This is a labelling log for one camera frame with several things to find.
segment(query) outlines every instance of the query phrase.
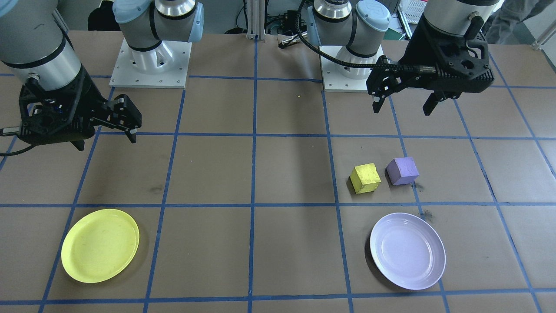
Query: pants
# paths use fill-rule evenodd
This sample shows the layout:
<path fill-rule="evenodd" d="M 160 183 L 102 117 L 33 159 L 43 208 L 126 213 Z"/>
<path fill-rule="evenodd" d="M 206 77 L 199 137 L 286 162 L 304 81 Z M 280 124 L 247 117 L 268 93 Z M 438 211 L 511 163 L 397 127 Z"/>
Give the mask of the pants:
<path fill-rule="evenodd" d="M 487 33 L 486 41 L 504 44 L 513 33 L 515 25 L 538 15 L 553 2 L 554 0 L 505 0 L 483 27 L 483 32 Z"/>

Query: white mounting plate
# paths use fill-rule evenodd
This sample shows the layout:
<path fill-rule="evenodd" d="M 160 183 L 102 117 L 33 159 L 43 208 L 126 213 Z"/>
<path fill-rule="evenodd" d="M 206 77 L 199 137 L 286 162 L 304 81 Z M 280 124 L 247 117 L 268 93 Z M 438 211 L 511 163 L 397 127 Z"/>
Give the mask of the white mounting plate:
<path fill-rule="evenodd" d="M 338 51 L 340 51 L 340 48 L 342 48 L 342 46 L 321 46 L 320 51 L 335 57 Z M 379 47 L 376 54 L 379 56 L 384 54 L 382 46 Z M 367 78 L 347 78 L 337 70 L 336 63 L 323 57 L 320 57 L 320 68 L 322 70 L 324 91 L 367 93 Z"/>
<path fill-rule="evenodd" d="M 109 85 L 126 88 L 185 88 L 191 42 L 165 41 L 165 43 L 174 52 L 174 69 L 160 74 L 143 74 L 131 64 L 131 51 L 124 39 Z"/>

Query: yellow cube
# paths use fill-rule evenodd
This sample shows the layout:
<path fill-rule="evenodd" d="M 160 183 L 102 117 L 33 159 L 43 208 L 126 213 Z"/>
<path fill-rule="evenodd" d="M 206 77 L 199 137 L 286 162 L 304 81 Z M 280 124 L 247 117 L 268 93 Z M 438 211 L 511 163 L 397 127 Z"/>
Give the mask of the yellow cube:
<path fill-rule="evenodd" d="M 375 191 L 381 182 L 374 163 L 356 166 L 350 179 L 357 194 Z"/>

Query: cable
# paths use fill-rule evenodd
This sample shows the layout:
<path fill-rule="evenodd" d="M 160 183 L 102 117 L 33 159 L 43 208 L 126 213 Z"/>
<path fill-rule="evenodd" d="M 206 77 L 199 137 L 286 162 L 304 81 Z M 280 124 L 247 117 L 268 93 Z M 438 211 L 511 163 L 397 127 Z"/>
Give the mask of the cable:
<path fill-rule="evenodd" d="M 297 34 L 301 34 L 301 28 L 299 26 L 300 22 L 301 22 L 301 11 L 303 10 L 303 6 L 305 5 L 305 3 L 309 3 L 308 0 L 301 0 L 301 3 L 299 4 L 299 9 L 297 9 L 297 23 L 295 23 L 295 30 L 297 31 Z M 413 67 L 412 66 L 400 66 L 400 65 L 394 65 L 394 64 L 358 64 L 358 63 L 348 63 L 342 60 L 338 60 L 333 56 L 330 56 L 322 51 L 320 51 L 317 47 L 313 46 L 309 41 L 307 41 L 305 38 L 303 38 L 303 36 L 299 36 L 299 39 L 301 40 L 301 42 L 303 42 L 305 44 L 305 46 L 307 46 L 309 49 L 313 50 L 314 52 L 316 52 L 318 55 L 322 56 L 323 58 L 330 60 L 336 64 L 339 64 L 341 66 L 344 67 L 352 67 L 355 69 L 389 69 L 389 70 L 402 70 L 404 69 L 406 70 L 410 70 L 412 71 Z"/>
<path fill-rule="evenodd" d="M 247 0 L 244 0 L 244 16 L 245 16 L 245 28 L 249 29 L 249 24 L 247 23 Z"/>
<path fill-rule="evenodd" d="M 236 16 L 236 27 L 237 27 L 237 28 L 240 28 L 240 26 L 237 24 L 237 19 L 240 17 L 241 10 L 245 10 L 246 5 L 247 5 L 247 3 L 244 1 L 244 6 L 243 6 L 239 11 L 237 11 L 237 16 Z"/>
<path fill-rule="evenodd" d="M 18 154 L 22 154 L 25 153 L 31 149 L 33 149 L 34 147 L 36 147 L 35 145 L 30 145 L 25 149 L 21 149 L 19 151 L 15 151 L 15 152 L 6 152 L 6 153 L 0 153 L 0 157 L 13 157 L 14 155 L 18 155 Z"/>

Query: plastic basket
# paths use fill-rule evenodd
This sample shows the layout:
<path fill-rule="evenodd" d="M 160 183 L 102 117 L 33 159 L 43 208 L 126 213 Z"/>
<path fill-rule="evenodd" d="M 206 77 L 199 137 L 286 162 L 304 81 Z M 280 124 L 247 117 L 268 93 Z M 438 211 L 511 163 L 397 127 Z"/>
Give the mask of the plastic basket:
<path fill-rule="evenodd" d="M 400 8 L 404 12 L 405 18 L 411 24 L 419 23 L 421 15 L 425 11 L 426 2 L 420 0 L 401 0 Z"/>

